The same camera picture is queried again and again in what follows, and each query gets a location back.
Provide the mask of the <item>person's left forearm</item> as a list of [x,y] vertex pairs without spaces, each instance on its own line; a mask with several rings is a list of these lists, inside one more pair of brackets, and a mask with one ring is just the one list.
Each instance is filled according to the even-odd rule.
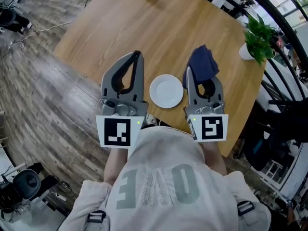
[[112,148],[104,168],[103,181],[113,186],[127,159],[128,149]]

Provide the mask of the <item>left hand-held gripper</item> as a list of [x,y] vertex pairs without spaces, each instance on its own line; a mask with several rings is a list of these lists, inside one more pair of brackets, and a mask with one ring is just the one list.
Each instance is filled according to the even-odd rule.
[[[130,85],[125,88],[122,80],[131,65]],[[100,146],[133,148],[148,110],[143,101],[144,58],[140,51],[122,56],[105,72],[101,94],[108,99],[100,99],[102,109],[96,116]]]

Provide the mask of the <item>green plant in white pot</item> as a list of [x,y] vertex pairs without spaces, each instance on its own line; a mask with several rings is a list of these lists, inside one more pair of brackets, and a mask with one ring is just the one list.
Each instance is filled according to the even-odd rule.
[[263,62],[274,57],[273,29],[266,25],[259,15],[257,17],[258,19],[248,16],[244,31],[245,42],[239,49],[239,55],[242,60],[255,60],[261,67]]

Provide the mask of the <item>grey office chair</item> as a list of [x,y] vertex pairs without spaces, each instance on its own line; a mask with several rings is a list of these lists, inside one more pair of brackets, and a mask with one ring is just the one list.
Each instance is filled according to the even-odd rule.
[[12,32],[24,34],[24,29],[31,28],[32,23],[11,8],[0,7],[0,26]]

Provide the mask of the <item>black metal railing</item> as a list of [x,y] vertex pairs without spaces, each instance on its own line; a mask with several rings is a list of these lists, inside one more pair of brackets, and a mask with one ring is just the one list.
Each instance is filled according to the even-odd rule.
[[293,67],[295,57],[308,64],[308,56],[286,19],[270,0],[207,0],[244,27],[249,18],[261,21],[270,27],[269,48],[273,52],[265,59],[265,72],[262,77],[256,103],[264,111],[268,109],[282,112],[285,106],[270,104],[269,100],[301,101],[308,98],[308,87],[300,80]]

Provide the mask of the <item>white round plate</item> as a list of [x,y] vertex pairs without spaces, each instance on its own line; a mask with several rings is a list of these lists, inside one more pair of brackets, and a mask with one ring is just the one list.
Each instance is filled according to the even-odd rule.
[[169,74],[156,77],[149,89],[150,98],[153,103],[164,109],[177,106],[183,98],[183,87],[181,81]]

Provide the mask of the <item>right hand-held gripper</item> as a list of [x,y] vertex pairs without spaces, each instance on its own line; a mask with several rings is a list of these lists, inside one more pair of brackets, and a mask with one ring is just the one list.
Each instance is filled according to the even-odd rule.
[[186,69],[188,104],[186,120],[195,142],[215,142],[227,139],[229,115],[224,113],[223,86],[217,77],[210,79],[208,101],[198,89],[190,66]]

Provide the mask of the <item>black office chair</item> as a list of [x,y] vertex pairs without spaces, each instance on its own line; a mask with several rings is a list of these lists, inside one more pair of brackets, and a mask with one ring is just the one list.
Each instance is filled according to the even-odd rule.
[[11,213],[21,206],[24,200],[32,201],[55,186],[58,179],[52,175],[40,179],[39,173],[43,170],[42,163],[34,163],[18,172],[12,180],[8,180],[7,173],[1,174],[0,210]]

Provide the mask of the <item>person's white shoe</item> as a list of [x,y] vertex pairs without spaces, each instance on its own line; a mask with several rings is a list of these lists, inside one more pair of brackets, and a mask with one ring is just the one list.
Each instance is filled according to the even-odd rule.
[[154,126],[158,125],[157,118],[154,117],[153,115],[151,115],[150,113],[146,114],[146,116],[145,116],[145,123],[147,125],[154,125]]

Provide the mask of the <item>person's right forearm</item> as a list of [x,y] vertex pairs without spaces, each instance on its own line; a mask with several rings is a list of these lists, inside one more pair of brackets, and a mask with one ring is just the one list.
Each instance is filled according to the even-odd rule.
[[226,176],[227,169],[218,144],[216,142],[201,142],[200,146],[204,153],[206,165],[213,171]]

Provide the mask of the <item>person's white printed shirt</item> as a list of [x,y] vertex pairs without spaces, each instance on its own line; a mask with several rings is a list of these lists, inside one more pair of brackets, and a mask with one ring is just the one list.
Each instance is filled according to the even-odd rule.
[[[238,216],[237,203],[255,209]],[[103,223],[88,214],[103,210]],[[86,180],[59,231],[269,231],[271,214],[240,171],[205,163],[192,136],[170,127],[140,131],[114,185]]]

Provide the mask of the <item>black swivel chair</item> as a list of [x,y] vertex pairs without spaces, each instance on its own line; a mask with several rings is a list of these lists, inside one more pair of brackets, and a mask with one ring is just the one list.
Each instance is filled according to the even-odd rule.
[[288,142],[308,143],[308,98],[301,101],[276,101],[286,107],[283,112],[267,110],[246,123],[243,153],[249,164],[261,171],[273,160],[291,165]]

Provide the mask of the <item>dark blue cloth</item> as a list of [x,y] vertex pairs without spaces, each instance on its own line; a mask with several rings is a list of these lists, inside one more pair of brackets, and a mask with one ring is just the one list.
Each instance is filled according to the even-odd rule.
[[194,73],[197,85],[205,84],[219,72],[218,64],[206,45],[202,45],[192,52],[186,68],[188,67]]

